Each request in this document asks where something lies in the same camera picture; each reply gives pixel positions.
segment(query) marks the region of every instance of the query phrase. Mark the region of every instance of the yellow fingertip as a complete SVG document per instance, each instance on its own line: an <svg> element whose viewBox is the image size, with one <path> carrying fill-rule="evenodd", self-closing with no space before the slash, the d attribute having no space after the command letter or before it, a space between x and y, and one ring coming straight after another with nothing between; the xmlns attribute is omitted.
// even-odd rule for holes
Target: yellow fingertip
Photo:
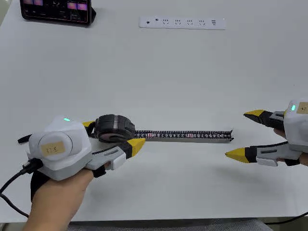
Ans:
<svg viewBox="0 0 308 231"><path fill-rule="evenodd" d="M227 152L226 156L233 160L237 160L243 163L249 163L245 156L245 148L238 148L233 151Z"/></svg>
<svg viewBox="0 0 308 231"><path fill-rule="evenodd" d="M135 156L145 143L145 139L131 139L127 141L133 148L131 156Z"/></svg>
<svg viewBox="0 0 308 231"><path fill-rule="evenodd" d="M259 109L259 110L254 110L254 111L246 112L246 113L244 113L244 115L260 116L263 112L264 112L264 110Z"/></svg>
<svg viewBox="0 0 308 231"><path fill-rule="evenodd" d="M95 121L93 120L93 121L83 122L82 124L83 124L83 126L88 127L90 125L90 123L92 123L92 122L95 122Z"/></svg>

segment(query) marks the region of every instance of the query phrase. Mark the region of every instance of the black wire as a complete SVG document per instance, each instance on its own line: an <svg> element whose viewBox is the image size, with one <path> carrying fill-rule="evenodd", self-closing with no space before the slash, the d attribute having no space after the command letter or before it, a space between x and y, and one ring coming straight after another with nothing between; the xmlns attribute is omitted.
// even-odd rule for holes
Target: black wire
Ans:
<svg viewBox="0 0 308 231"><path fill-rule="evenodd" d="M17 213L25 216L26 218L29 217L29 215L23 211L21 211L19 208L17 208L11 201L9 198L7 198L3 193L3 191L14 181L16 180L18 177L20 177L21 175L25 174L26 172L24 171L24 169L20 170L19 172L17 172L14 176L12 176L0 189L0 197L12 208L14 209Z"/></svg>
<svg viewBox="0 0 308 231"><path fill-rule="evenodd" d="M10 199L7 198L5 195L0 194L0 197L1 197L12 209L14 209L17 213L19 213L19 214L25 216L26 218L29 217L29 215L28 215L27 213L25 213L25 212L23 212L22 210L20 210L19 208L17 208L17 207L12 203L12 201L10 201Z"/></svg>
<svg viewBox="0 0 308 231"><path fill-rule="evenodd" d="M268 223L265 223L266 225L282 225L282 224L285 224L285 223L289 223L289 222L292 222L292 221L295 221L297 219L300 219L304 216L308 215L308 212L306 213L303 213L297 217L294 217L294 218L291 218L291 219L288 219L288 220L284 220L284 221L278 221L278 222L268 222Z"/></svg>
<svg viewBox="0 0 308 231"><path fill-rule="evenodd" d="M17 172L14 176L12 176L0 189L0 194L3 193L3 191L14 181L16 180L18 177L20 177L21 175L23 175L23 170Z"/></svg>

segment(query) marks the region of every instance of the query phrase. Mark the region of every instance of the wrist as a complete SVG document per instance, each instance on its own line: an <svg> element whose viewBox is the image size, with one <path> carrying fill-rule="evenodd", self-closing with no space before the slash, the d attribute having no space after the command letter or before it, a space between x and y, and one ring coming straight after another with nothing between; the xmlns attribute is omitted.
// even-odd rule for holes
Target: wrist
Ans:
<svg viewBox="0 0 308 231"><path fill-rule="evenodd" d="M29 218L28 222L23 228L23 231L64 231L67 225L57 224L56 222L37 221Z"/></svg>

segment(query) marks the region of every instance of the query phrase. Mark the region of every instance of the gray plastic part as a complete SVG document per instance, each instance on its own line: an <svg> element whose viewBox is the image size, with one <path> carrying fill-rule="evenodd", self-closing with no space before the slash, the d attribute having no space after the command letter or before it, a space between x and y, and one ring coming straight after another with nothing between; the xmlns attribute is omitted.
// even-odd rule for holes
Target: gray plastic part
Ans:
<svg viewBox="0 0 308 231"><path fill-rule="evenodd" d="M91 161L91 159L92 159L92 153L89 153L76 163L72 164L71 166L65 167L63 169L51 170L50 168L43 166L39 169L39 171L44 173L46 176L50 177L53 180L64 180L78 173L81 169L85 167L85 165L89 161Z"/></svg>
<svg viewBox="0 0 308 231"><path fill-rule="evenodd" d="M113 160L117 159L123 154L125 154L125 152L122 149L120 149L119 147L114 147L105 152L92 155L92 160L87 163L86 168L96 170L108 162L111 162L112 165ZM109 166L106 170L109 169L113 169L113 166Z"/></svg>
<svg viewBox="0 0 308 231"><path fill-rule="evenodd" d="M294 151L300 151L303 153L308 153L308 147L304 145L296 145L296 144L290 144L290 149Z"/></svg>
<svg viewBox="0 0 308 231"><path fill-rule="evenodd" d="M284 111L276 111L270 116L270 118L280 120L283 122L283 115Z"/></svg>
<svg viewBox="0 0 308 231"><path fill-rule="evenodd" d="M273 160L277 164L277 159L297 160L302 151L296 151L291 148L289 143L273 147L257 148L258 159Z"/></svg>

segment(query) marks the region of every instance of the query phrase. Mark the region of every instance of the black cable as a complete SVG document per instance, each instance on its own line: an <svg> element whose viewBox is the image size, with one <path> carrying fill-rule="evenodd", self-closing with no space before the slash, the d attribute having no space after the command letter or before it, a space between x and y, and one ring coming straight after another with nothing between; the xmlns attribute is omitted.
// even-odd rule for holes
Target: black cable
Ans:
<svg viewBox="0 0 308 231"><path fill-rule="evenodd" d="M43 162L40 159L33 158L29 160L25 165L23 165L23 169L21 169L19 172L17 172L14 176L12 176L0 189L0 197L17 213L25 216L26 218L29 217L29 215L19 208L17 208L9 198L7 198L3 193L3 191L18 177L20 177L23 174L26 173L33 173L34 171L38 170L39 168L43 167Z"/></svg>
<svg viewBox="0 0 308 231"><path fill-rule="evenodd" d="M17 213L25 216L26 218L29 217L29 215L25 212L23 212L22 210L20 210L19 208L17 208L11 201L9 198L7 198L5 195L0 194L0 197L12 208L14 209Z"/></svg>
<svg viewBox="0 0 308 231"><path fill-rule="evenodd" d="M3 191L14 181L16 180L18 177L20 177L21 175L23 175L22 173L23 170L20 170L19 172L17 172L14 176L12 176L0 189L0 194L3 193Z"/></svg>
<svg viewBox="0 0 308 231"><path fill-rule="evenodd" d="M268 222L268 223L265 223L266 225L282 225L282 224L285 224L285 223L289 223L289 222L292 222L292 221L295 221L297 219L300 219L304 216L308 215L308 212L306 213L303 213L297 217L294 217L294 218L291 218L291 219L288 219L288 220L284 220L284 221L278 221L278 222Z"/></svg>

